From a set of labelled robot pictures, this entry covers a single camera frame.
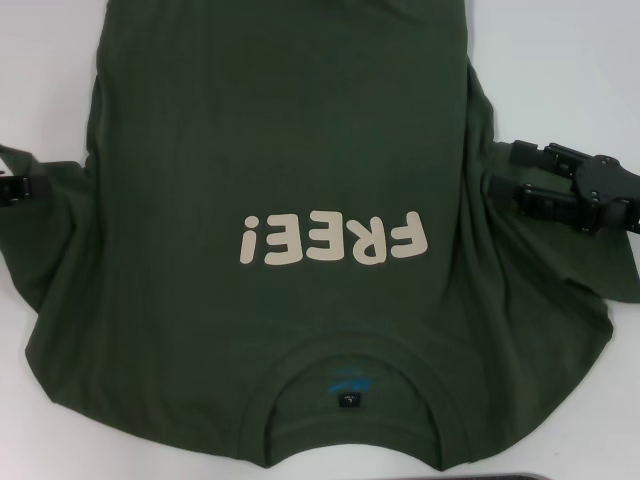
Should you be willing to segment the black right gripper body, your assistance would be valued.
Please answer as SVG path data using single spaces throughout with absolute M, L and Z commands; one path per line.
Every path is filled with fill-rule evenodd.
M 576 170 L 574 193 L 581 207 L 582 228 L 639 232 L 639 176 L 624 169 L 618 160 L 593 156 Z

